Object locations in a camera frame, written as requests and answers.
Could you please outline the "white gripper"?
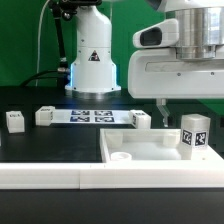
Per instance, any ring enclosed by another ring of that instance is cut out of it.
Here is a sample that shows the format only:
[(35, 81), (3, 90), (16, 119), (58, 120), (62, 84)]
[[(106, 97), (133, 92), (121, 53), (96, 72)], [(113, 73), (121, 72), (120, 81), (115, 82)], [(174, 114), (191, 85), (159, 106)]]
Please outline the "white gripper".
[(133, 35), (137, 50), (128, 67), (134, 98), (157, 99), (168, 126), (165, 99), (224, 97), (224, 32), (220, 25), (166, 19)]

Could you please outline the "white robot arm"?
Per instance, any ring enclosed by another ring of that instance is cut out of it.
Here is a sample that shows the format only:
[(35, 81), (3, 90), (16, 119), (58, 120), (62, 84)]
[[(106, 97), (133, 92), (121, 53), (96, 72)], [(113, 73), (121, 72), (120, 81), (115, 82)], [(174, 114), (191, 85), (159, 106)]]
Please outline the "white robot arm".
[[(146, 0), (173, 16), (133, 35), (128, 91), (154, 99), (164, 117), (168, 99), (224, 98), (224, 0)], [(95, 4), (78, 5), (77, 57), (66, 90), (84, 98), (118, 91), (111, 60), (111, 21)]]

